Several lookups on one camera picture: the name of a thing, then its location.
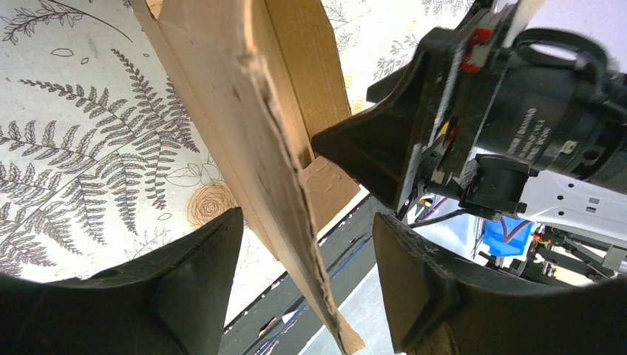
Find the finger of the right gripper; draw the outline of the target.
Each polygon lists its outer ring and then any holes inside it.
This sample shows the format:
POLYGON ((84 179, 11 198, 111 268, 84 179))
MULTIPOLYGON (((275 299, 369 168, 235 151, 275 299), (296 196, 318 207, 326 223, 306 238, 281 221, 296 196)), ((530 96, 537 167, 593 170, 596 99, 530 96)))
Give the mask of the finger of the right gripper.
POLYGON ((372 104, 313 136, 313 150, 335 163, 389 209, 407 198, 404 171, 430 55, 412 61, 367 88, 372 104))

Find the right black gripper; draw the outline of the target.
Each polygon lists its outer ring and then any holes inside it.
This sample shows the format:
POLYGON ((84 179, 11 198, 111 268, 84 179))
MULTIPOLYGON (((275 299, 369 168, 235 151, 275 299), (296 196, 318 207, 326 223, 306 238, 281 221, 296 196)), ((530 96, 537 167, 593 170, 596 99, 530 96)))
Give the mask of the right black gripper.
POLYGON ((367 184, 386 206, 434 192, 468 214, 518 216, 543 171, 626 193, 626 74, 590 39, 527 28, 525 7, 475 1, 368 89, 391 131, 367 184))

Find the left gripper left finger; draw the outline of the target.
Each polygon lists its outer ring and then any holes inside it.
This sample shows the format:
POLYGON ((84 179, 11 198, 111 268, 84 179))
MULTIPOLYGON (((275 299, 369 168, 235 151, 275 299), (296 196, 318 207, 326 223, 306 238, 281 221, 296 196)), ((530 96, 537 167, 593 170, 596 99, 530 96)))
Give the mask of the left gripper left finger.
POLYGON ((216 354, 243 238, 232 208, 90 278, 1 277, 3 354, 216 354))

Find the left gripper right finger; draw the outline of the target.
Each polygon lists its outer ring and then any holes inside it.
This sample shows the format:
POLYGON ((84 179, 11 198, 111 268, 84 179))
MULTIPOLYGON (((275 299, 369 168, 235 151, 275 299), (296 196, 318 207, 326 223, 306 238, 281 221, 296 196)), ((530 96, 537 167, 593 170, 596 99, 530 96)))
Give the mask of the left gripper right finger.
POLYGON ((624 354, 626 282, 561 288, 480 266, 378 213, 373 244, 400 354, 624 354))

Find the brown cardboard box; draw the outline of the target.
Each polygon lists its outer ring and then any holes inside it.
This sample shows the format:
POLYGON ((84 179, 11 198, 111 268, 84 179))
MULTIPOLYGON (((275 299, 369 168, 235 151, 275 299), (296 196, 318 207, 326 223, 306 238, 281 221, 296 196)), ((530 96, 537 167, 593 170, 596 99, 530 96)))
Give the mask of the brown cardboard box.
POLYGON ((132 9, 252 231, 287 272, 322 284, 343 354, 365 347, 325 284, 317 235, 356 194, 311 139, 349 116, 320 1, 134 1, 132 9))

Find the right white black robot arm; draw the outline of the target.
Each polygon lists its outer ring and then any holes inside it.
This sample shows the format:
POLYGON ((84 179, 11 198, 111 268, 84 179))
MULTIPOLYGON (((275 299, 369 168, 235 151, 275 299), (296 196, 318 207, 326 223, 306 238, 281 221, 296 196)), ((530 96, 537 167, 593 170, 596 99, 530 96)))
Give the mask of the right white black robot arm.
POLYGON ((591 39, 528 28, 536 1, 475 1, 312 138, 399 214, 433 193, 463 213, 626 242, 626 74, 591 39))

